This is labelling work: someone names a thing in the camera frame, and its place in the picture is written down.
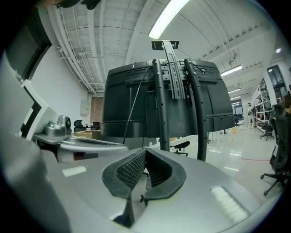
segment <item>cable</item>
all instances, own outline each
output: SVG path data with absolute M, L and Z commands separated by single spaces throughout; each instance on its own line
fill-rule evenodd
M 170 64 L 170 63 L 181 63 L 181 62 L 183 62 L 183 61 L 171 61 L 171 62 L 168 62 L 168 63 L 162 64 L 162 65 L 168 65 L 168 64 Z M 196 67 L 197 67 L 197 68 L 202 72 L 202 74 L 205 74 L 205 70 L 199 68 L 198 66 L 196 66 Z
M 138 86 L 138 88 L 137 88 L 137 92 L 136 92 L 136 95 L 135 95 L 135 100 L 133 101 L 133 104 L 132 104 L 132 107 L 131 107 L 131 110 L 130 110 L 130 114 L 129 114 L 129 116 L 128 116 L 128 119 L 127 119 L 127 122 L 126 122 L 126 126 L 125 126 L 125 131 L 124 131 L 124 136 L 123 136 L 123 144 L 125 143 L 125 137 L 126 137 L 126 132 L 127 132 L 128 123 L 129 123 L 129 120 L 130 120 L 130 117 L 131 117 L 131 114 L 132 114 L 132 110 L 133 110 L 133 108 L 134 108 L 134 106 L 135 106 L 135 101 L 136 101 L 136 98 L 137 98 L 138 92 L 140 91 L 141 83 L 142 83 L 142 81 L 145 79 L 146 74 L 147 74 L 147 72 L 149 71 L 150 68 L 151 68 L 151 67 L 149 67 L 149 68 L 147 69 L 147 71 L 145 72 L 145 75 L 144 75 L 144 77 L 142 78 L 142 80 L 141 80 L 141 82 L 140 82 L 140 84 L 139 84 L 139 86 Z

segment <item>glossy floor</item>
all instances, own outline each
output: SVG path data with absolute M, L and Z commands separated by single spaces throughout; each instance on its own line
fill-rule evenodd
M 259 129 L 249 129 L 242 125 L 226 130 L 222 135 L 218 132 L 210 133 L 211 142 L 207 146 L 206 162 L 216 166 L 223 172 L 232 176 L 237 182 L 247 188 L 260 203 L 282 191 L 280 184 L 276 185 L 265 197 L 263 192 L 275 181 L 273 178 L 264 177 L 263 173 L 274 173 L 269 164 L 275 146 L 273 138 L 263 137 Z M 197 158 L 197 136 L 191 136 L 190 145 L 185 149 L 189 157 Z

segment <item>black office chair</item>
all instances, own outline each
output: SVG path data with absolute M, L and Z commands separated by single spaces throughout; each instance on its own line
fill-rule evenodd
M 74 126 L 74 133 L 87 130 L 86 127 L 83 126 L 82 120 L 76 120 Z
M 236 126 L 240 126 L 239 124 L 238 124 L 238 122 L 240 121 L 239 119 L 238 119 L 238 116 L 235 114 L 234 115 L 234 120 L 235 120 L 235 125 Z
M 190 145 L 190 142 L 189 141 L 186 141 L 186 142 L 183 142 L 181 144 L 178 144 L 178 145 L 175 145 L 175 146 L 171 146 L 171 147 L 173 147 L 174 149 L 176 149 L 176 151 L 174 152 L 175 154 L 188 156 L 188 153 L 179 152 L 179 151 L 181 151 L 182 149 L 186 148 L 189 145 Z
M 275 178 L 276 181 L 268 190 L 264 191 L 264 196 L 266 196 L 278 182 L 280 182 L 284 188 L 285 180 L 291 178 L 290 175 L 284 174 L 291 171 L 289 129 L 287 117 L 285 116 L 285 109 L 279 104 L 273 105 L 272 109 L 273 116 L 271 121 L 275 130 L 276 146 L 273 150 L 270 164 L 275 174 L 264 173 L 261 175 L 261 179 L 263 179 L 264 176 L 267 176 Z
M 266 137 L 266 141 L 268 140 L 268 137 L 272 137 L 274 139 L 274 136 L 273 136 L 273 126 L 270 122 L 265 122 L 264 125 L 262 126 L 262 129 L 265 130 L 265 133 L 260 136 L 260 138 L 262 137 Z

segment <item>ceiling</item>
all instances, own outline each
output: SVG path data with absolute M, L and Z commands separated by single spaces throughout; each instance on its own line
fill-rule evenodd
M 80 85 L 102 96 L 108 70 L 139 61 L 165 58 L 151 49 L 148 36 L 168 0 L 102 0 L 94 10 L 77 4 L 50 6 L 49 20 L 61 53 Z M 162 33 L 179 40 L 176 58 L 214 62 L 220 72 L 242 65 L 224 78 L 230 97 L 252 94 L 274 50 L 282 42 L 263 10 L 247 0 L 190 0 Z

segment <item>black mesh grip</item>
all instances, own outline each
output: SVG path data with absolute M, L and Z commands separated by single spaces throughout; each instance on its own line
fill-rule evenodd
M 145 168 L 152 184 L 152 189 L 145 193 L 146 200 L 170 197 L 186 179 L 186 172 L 180 164 L 149 148 L 142 148 L 112 163 L 104 170 L 102 179 L 112 195 L 130 199 L 131 191 Z

